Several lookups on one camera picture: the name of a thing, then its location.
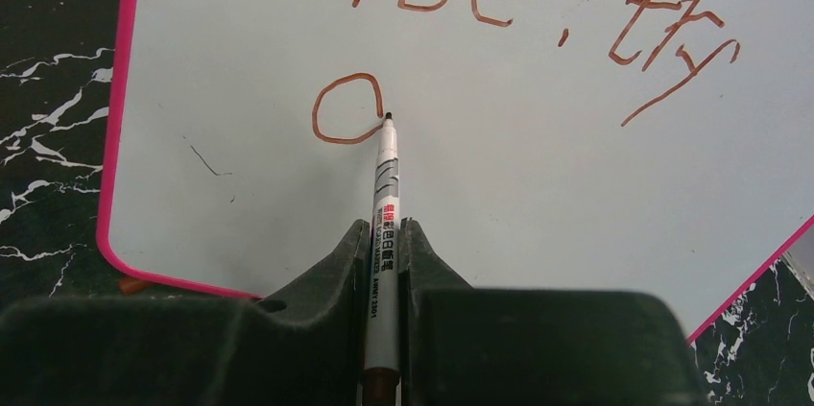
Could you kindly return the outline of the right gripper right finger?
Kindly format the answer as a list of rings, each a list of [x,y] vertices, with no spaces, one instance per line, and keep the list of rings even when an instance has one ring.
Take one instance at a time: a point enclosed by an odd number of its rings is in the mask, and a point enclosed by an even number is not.
[[[704,405],[681,326],[638,292],[475,288],[399,236],[405,405]]]

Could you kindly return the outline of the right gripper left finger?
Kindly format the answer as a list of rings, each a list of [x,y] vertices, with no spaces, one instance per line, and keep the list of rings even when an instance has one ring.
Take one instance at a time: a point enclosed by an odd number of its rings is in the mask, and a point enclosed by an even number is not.
[[[263,299],[26,299],[1,315],[5,405],[352,405],[370,226]]]

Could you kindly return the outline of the white whiteboard marker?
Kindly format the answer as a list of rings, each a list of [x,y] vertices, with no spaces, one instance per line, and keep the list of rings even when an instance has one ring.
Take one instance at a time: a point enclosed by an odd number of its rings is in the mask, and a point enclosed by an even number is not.
[[[374,171],[369,309],[361,376],[364,405],[394,405],[400,382],[399,229],[397,133],[388,112],[379,131]]]

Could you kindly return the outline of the red marker cap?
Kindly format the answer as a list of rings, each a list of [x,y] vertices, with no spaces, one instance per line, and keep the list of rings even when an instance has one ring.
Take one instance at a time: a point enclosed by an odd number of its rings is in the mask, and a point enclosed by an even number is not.
[[[155,283],[152,281],[132,276],[123,276],[117,281],[119,292],[123,296],[132,296],[141,293],[154,285]]]

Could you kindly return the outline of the pink framed whiteboard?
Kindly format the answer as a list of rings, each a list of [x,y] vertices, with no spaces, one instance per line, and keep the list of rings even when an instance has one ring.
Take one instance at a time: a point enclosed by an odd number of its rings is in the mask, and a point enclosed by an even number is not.
[[[470,283],[697,335],[813,223],[813,0],[121,0],[99,248],[268,296],[371,217],[386,113]]]

